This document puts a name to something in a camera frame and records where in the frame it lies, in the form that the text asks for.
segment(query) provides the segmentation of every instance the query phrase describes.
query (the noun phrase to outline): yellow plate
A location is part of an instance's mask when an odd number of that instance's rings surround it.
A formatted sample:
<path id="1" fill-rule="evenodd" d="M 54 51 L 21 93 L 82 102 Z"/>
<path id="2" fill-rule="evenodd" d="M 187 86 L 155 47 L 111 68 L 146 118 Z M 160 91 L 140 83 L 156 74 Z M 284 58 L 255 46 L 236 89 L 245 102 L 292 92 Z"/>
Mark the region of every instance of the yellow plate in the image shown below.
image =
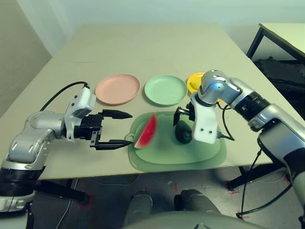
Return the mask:
<path id="1" fill-rule="evenodd" d="M 199 87 L 201 86 L 201 77 L 204 74 L 205 73 L 195 73 L 187 79 L 186 85 L 191 94 L 198 91 Z"/>

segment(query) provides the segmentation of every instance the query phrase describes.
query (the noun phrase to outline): avocado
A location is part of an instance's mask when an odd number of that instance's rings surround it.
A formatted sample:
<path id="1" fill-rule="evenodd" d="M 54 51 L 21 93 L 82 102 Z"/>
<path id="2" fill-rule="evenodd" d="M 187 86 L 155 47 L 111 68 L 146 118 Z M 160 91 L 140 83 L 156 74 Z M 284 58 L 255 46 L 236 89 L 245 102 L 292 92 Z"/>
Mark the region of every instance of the avocado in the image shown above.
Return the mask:
<path id="1" fill-rule="evenodd" d="M 175 128 L 175 136 L 180 143 L 188 144 L 193 139 L 192 129 L 185 121 L 180 120 Z"/>

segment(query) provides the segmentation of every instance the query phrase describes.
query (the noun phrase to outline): table leg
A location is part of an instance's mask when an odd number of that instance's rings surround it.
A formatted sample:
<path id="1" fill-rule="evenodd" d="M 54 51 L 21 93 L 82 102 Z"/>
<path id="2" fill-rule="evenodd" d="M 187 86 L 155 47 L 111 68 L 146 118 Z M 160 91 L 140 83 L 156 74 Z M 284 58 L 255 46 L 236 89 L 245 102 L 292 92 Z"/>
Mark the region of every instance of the table leg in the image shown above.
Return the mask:
<path id="1" fill-rule="evenodd" d="M 263 36 L 264 36 L 263 35 L 263 29 L 262 29 L 262 27 L 260 27 L 256 36 L 254 37 L 254 40 L 253 40 L 247 54 L 246 54 L 246 56 L 249 57 L 250 59 L 253 57 L 253 55 L 254 55 L 258 45 L 260 44 Z"/>
<path id="2" fill-rule="evenodd" d="M 44 192 L 54 196 L 73 199 L 82 205 L 86 205 L 89 201 L 88 194 L 47 180 L 40 181 L 34 189 L 36 191 Z"/>
<path id="3" fill-rule="evenodd" d="M 283 166 L 276 165 L 276 164 L 259 165 L 252 170 L 252 174 L 251 174 L 251 177 L 249 178 L 248 183 L 253 182 L 266 175 L 269 175 L 273 172 L 277 172 L 277 171 L 284 170 L 284 169 L 286 169 L 286 168 Z M 233 191 L 235 188 L 237 188 L 241 185 L 244 185 L 245 182 L 247 182 L 248 175 L 249 175 L 249 172 L 245 172 L 245 173 L 241 174 L 239 177 L 235 178 L 234 180 L 229 181 L 227 184 L 227 187 Z"/>

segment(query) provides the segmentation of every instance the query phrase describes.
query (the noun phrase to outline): floor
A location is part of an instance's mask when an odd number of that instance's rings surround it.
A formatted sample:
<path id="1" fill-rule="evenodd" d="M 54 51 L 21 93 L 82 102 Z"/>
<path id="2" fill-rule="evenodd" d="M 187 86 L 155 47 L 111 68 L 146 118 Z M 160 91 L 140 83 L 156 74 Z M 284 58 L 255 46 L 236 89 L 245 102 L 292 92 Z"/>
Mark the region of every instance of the floor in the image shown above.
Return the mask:
<path id="1" fill-rule="evenodd" d="M 78 204 L 73 202 L 59 228 L 119 229 L 130 197 L 137 190 L 144 189 L 152 196 L 153 213 L 174 210 L 173 197 L 183 189 L 195 188 L 204 193 L 222 214 L 235 217 L 241 208 L 243 188 L 230 192 L 224 184 L 239 175 L 238 167 L 227 167 L 80 179 L 77 189 L 94 195 L 92 206 L 90 209 L 78 209 Z M 244 209 L 265 204 L 287 186 L 283 172 L 249 184 Z M 33 202 L 34 228 L 56 228 L 67 204 L 66 199 L 38 193 Z M 302 208 L 291 189 L 271 206 L 245 216 L 245 220 L 266 228 L 291 229 L 300 228 L 298 217 L 301 215 Z"/>

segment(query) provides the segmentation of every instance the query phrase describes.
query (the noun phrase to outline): green cutting board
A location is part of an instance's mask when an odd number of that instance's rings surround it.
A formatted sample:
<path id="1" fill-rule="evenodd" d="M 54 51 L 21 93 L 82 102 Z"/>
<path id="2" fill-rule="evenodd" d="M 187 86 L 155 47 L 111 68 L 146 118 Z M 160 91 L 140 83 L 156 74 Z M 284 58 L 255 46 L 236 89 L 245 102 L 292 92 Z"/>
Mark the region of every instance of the green cutting board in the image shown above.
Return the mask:
<path id="1" fill-rule="evenodd" d="M 137 117 L 125 139 L 136 142 L 152 114 Z M 158 127 L 150 144 L 143 149 L 134 148 L 134 143 L 128 146 L 129 161 L 134 168 L 144 172 L 200 169 L 215 167 L 225 160 L 223 139 L 217 139 L 213 145 L 194 139 L 188 144 L 181 144 L 174 134 L 174 112 L 156 114 Z M 181 115 L 181 120 L 192 128 L 193 122 L 187 116 Z"/>

